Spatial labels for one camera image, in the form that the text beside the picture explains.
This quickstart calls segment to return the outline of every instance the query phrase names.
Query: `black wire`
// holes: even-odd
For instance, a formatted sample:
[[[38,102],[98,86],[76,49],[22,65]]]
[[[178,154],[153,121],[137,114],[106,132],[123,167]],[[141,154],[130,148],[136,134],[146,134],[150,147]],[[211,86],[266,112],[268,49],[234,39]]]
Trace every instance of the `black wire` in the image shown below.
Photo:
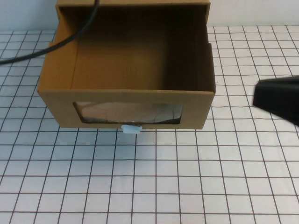
[[[71,35],[70,37],[66,38],[65,40],[63,40],[63,41],[61,41],[61,42],[59,42],[59,43],[57,43],[57,44],[55,44],[51,47],[40,50],[40,51],[35,52],[33,54],[30,54],[30,55],[24,55],[24,56],[21,56],[21,57],[10,58],[10,59],[3,60],[3,61],[0,60],[0,65],[10,64],[10,63],[15,63],[15,62],[21,62],[21,61],[25,61],[25,60],[28,60],[28,59],[31,59],[31,58],[39,57],[41,55],[45,55],[45,54],[48,54],[48,53],[50,53],[54,50],[57,50],[57,49],[63,47],[64,45],[74,41],[75,39],[80,37],[91,25],[92,21],[94,20],[96,14],[97,14],[99,3],[100,3],[100,0],[95,0],[94,1],[93,12],[91,13],[91,15],[90,15],[89,19],[87,20],[87,22],[85,23],[85,25],[79,31],[77,31],[76,33]]]

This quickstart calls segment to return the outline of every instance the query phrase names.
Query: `grid paper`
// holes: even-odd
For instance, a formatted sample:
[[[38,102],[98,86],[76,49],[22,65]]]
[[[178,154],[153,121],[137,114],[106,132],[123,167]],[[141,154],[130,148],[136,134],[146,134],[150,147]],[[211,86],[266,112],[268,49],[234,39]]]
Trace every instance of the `grid paper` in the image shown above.
[[[299,223],[298,128],[251,106],[258,80],[299,75],[299,26],[208,32],[203,130],[60,128],[36,93],[44,58],[0,67],[0,223]],[[0,57],[54,34],[0,32]]]

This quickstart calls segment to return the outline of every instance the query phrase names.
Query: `white plastic clip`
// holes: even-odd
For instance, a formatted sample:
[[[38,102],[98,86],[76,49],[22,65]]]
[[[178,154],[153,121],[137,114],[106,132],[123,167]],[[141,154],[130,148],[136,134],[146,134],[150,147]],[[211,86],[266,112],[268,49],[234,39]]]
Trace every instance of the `white plastic clip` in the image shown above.
[[[125,134],[140,134],[142,130],[142,127],[132,125],[123,125],[121,128]]]

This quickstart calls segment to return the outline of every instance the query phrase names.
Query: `cardboard box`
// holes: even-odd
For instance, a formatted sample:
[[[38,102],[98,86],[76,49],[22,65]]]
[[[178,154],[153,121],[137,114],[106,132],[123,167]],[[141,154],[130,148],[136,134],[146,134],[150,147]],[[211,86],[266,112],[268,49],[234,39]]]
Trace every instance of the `cardboard box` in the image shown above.
[[[58,0],[54,43],[93,0]],[[80,39],[48,54],[38,93],[61,127],[201,129],[215,95],[209,0],[101,0]]]

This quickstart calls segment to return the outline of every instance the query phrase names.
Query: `cardboard flap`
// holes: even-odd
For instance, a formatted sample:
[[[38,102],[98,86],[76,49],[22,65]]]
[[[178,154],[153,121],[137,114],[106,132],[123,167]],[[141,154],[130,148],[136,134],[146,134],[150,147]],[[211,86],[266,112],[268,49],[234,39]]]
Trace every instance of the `cardboard flap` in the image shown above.
[[[58,7],[92,6],[94,0],[57,0]],[[206,22],[210,0],[100,0],[100,6],[206,5]]]

